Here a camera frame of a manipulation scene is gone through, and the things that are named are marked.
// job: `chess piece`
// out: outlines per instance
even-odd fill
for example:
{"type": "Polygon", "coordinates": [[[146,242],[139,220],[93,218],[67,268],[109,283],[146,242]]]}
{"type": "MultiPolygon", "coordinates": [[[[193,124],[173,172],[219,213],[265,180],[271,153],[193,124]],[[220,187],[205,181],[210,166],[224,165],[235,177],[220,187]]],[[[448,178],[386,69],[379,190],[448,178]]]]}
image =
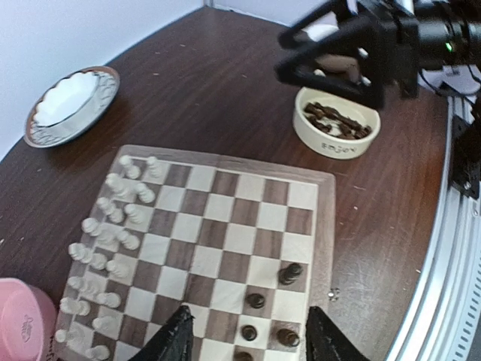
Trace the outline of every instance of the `chess piece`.
{"type": "Polygon", "coordinates": [[[137,184],[135,192],[143,203],[151,203],[156,199],[156,194],[144,183],[137,184]]]}
{"type": "Polygon", "coordinates": [[[99,293],[97,295],[97,302],[110,308],[117,308],[120,306],[122,299],[116,293],[99,293]]]}
{"type": "Polygon", "coordinates": [[[92,237],[100,235],[101,227],[95,218],[86,218],[82,221],[82,231],[92,237]]]}
{"type": "Polygon", "coordinates": [[[130,189],[125,185],[123,179],[116,173],[110,173],[107,175],[105,184],[120,197],[126,197],[129,195],[130,189]]]}
{"type": "Polygon", "coordinates": [[[130,156],[121,156],[119,159],[120,165],[126,170],[126,175],[130,179],[137,179],[141,175],[141,169],[134,165],[130,156]]]}
{"type": "Polygon", "coordinates": [[[238,352],[234,355],[234,361],[254,361],[254,358],[250,353],[238,352]]]}
{"type": "Polygon", "coordinates": [[[90,312],[90,304],[87,301],[77,301],[70,297],[64,297],[60,301],[60,311],[64,314],[86,316],[90,312]]]}
{"type": "Polygon", "coordinates": [[[265,297],[260,293],[251,293],[246,297],[246,301],[252,308],[263,308],[265,305],[265,297]]]}
{"type": "Polygon", "coordinates": [[[298,334],[291,329],[280,329],[277,331],[277,340],[287,347],[297,347],[301,343],[298,334]]]}
{"type": "Polygon", "coordinates": [[[74,290],[80,291],[86,294],[96,294],[98,293],[98,285],[95,281],[87,280],[82,277],[70,277],[67,280],[67,284],[74,290]]]}
{"type": "Polygon", "coordinates": [[[97,199],[96,203],[97,203],[98,208],[100,208],[100,210],[106,216],[108,216],[109,220],[112,223],[120,223],[120,222],[123,221],[122,210],[117,208],[111,200],[109,200],[105,197],[101,197],[101,198],[97,199]]]}
{"type": "Polygon", "coordinates": [[[125,278],[129,274],[129,267],[117,261],[108,261],[107,271],[117,278],[125,278]]]}
{"type": "Polygon", "coordinates": [[[104,269],[107,265],[107,257],[101,253],[94,253],[92,255],[92,260],[90,261],[90,267],[98,269],[99,271],[104,269]]]}
{"type": "Polygon", "coordinates": [[[243,326],[240,330],[240,334],[246,341],[254,341],[257,338],[257,330],[251,325],[243,326]]]}
{"type": "Polygon", "coordinates": [[[137,205],[126,205],[123,209],[132,223],[140,224],[144,221],[144,212],[138,209],[137,205]]]}
{"type": "Polygon", "coordinates": [[[85,356],[87,356],[89,359],[103,360],[108,359],[110,356],[110,351],[108,350],[107,346],[100,344],[99,346],[85,350],[85,356]]]}
{"type": "Polygon", "coordinates": [[[136,235],[131,235],[125,230],[120,231],[117,234],[117,239],[123,244],[123,247],[128,250],[136,250],[141,245],[141,242],[136,235]]]}
{"type": "Polygon", "coordinates": [[[92,326],[96,331],[109,332],[116,326],[116,321],[112,316],[97,317],[92,321],[92,326]]]}
{"type": "Polygon", "coordinates": [[[279,271],[279,282],[284,285],[294,283],[302,274],[302,266],[298,263],[291,263],[279,271]]]}
{"type": "Polygon", "coordinates": [[[154,156],[147,158],[147,167],[151,177],[160,178],[162,176],[162,165],[154,156]]]}

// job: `wooden table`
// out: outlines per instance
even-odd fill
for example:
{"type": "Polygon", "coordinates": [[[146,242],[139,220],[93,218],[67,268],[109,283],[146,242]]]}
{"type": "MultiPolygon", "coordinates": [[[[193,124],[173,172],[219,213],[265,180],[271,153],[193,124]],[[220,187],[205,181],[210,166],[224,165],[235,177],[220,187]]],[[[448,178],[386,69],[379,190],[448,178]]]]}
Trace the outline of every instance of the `wooden table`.
{"type": "Polygon", "coordinates": [[[101,121],[61,147],[19,141],[0,164],[0,277],[58,303],[71,260],[118,148],[171,147],[311,168],[337,178],[333,287],[328,314],[373,361],[398,331],[428,246],[446,132],[446,102],[387,91],[383,128],[359,159],[324,158],[292,128],[298,89],[277,82],[281,26],[202,9],[113,60],[119,94],[101,121]]]}

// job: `pink bowl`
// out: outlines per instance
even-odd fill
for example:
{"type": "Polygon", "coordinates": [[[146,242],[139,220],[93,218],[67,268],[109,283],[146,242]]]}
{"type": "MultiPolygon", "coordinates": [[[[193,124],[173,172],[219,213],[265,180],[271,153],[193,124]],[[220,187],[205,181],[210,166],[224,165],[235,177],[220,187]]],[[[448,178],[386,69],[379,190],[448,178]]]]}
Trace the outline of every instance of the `pink bowl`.
{"type": "Polygon", "coordinates": [[[55,327],[56,310],[38,288],[0,278],[0,360],[41,361],[55,327]]]}

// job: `light square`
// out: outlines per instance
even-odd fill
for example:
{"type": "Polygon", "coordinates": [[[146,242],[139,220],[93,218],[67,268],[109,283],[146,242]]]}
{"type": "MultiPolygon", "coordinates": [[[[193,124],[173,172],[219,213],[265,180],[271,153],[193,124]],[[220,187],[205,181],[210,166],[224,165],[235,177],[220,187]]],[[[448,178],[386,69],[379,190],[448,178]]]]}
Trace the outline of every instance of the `light square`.
{"type": "Polygon", "coordinates": [[[204,217],[209,220],[228,222],[231,219],[234,198],[220,194],[209,194],[204,217]]]}
{"type": "Polygon", "coordinates": [[[280,259],[252,256],[247,283],[257,287],[276,288],[279,269],[280,259]]]}
{"type": "Polygon", "coordinates": [[[175,218],[171,238],[195,243],[201,228],[202,217],[179,213],[175,218]]]}
{"type": "Polygon", "coordinates": [[[170,242],[170,238],[147,233],[144,236],[138,258],[157,265],[164,265],[170,242]]]}
{"type": "Polygon", "coordinates": [[[190,273],[209,278],[217,278],[221,258],[222,250],[212,247],[196,246],[190,273]]]}
{"type": "Polygon", "coordinates": [[[276,290],[272,319],[303,324],[306,321],[306,294],[276,290]]]}
{"type": "Polygon", "coordinates": [[[253,254],[256,228],[230,223],[225,234],[224,250],[231,252],[253,254]]]}
{"type": "Polygon", "coordinates": [[[210,308],[231,314],[241,314],[246,288],[246,284],[216,280],[213,286],[210,308]]]}
{"type": "Polygon", "coordinates": [[[236,198],[261,201],[265,179],[256,175],[241,174],[235,192],[236,198]]]}
{"type": "Polygon", "coordinates": [[[287,207],[273,203],[261,203],[257,226],[271,231],[284,232],[286,229],[287,207]]]}
{"type": "Polygon", "coordinates": [[[186,282],[187,271],[164,266],[160,271],[157,294],[181,300],[186,289],[186,282]]]}
{"type": "Polygon", "coordinates": [[[156,208],[178,212],[183,202],[185,188],[162,186],[157,197],[156,208]]]}

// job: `white ceramic bowl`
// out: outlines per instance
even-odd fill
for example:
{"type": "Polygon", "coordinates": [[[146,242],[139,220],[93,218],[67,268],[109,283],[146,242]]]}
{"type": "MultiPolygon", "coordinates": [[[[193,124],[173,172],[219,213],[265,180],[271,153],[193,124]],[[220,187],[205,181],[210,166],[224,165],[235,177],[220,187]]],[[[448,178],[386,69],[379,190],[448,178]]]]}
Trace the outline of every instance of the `white ceramic bowl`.
{"type": "Polygon", "coordinates": [[[295,97],[293,123],[295,132],[310,149],[335,159],[352,159],[361,156],[381,130],[381,120],[375,110],[339,96],[309,88],[302,88],[295,97]],[[356,120],[363,126],[370,126],[372,132],[366,138],[353,141],[335,138],[321,132],[304,116],[303,109],[308,102],[319,102],[336,108],[342,115],[356,120]]]}

